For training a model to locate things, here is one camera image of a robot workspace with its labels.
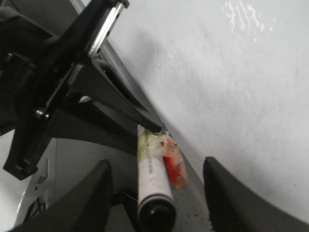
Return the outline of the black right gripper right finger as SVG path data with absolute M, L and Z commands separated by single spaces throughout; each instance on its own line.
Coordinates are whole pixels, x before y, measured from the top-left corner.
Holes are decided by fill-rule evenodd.
M 215 232 L 307 232 L 309 225 L 268 203 L 217 159 L 206 157 L 204 192 Z

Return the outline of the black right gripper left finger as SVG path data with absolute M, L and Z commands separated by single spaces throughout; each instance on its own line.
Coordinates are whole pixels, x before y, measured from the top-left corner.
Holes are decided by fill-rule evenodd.
M 112 205 L 112 168 L 99 164 L 69 193 L 13 232 L 103 232 Z

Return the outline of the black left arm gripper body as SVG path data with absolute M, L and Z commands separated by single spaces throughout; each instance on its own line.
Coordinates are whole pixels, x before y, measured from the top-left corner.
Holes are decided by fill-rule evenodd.
M 4 170 L 24 180 L 38 170 L 55 112 L 77 102 L 67 76 L 109 27 L 126 0 L 93 0 L 61 34 L 5 7 L 0 13 L 0 129 L 14 130 Z

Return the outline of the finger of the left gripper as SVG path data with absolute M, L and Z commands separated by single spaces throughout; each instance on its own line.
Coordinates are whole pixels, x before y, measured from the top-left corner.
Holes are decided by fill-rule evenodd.
M 114 68 L 100 59 L 74 64 L 68 85 L 84 96 L 116 110 L 153 132 L 160 132 L 163 122 L 148 111 L 125 87 Z
M 59 107 L 49 121 L 54 138 L 87 141 L 135 155 L 137 133 L 125 128 L 91 101 Z

